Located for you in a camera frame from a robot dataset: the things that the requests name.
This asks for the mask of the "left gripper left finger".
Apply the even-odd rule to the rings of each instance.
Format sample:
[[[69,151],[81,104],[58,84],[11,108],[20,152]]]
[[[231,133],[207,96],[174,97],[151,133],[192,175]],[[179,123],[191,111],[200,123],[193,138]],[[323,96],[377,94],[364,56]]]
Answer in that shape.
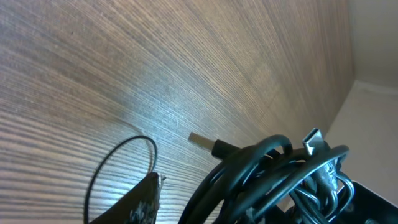
[[[154,224],[160,208],[161,178],[147,174],[111,208],[89,224]]]

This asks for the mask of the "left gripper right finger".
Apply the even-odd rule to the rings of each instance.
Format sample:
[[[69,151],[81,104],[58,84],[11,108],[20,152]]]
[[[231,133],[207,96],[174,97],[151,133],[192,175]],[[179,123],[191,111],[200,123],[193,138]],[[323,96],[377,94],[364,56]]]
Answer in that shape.
[[[302,184],[294,192],[298,205],[286,212],[275,206],[266,213],[264,223],[397,223],[397,206],[358,182],[344,184],[337,191],[340,205],[329,217],[318,211],[317,185]]]

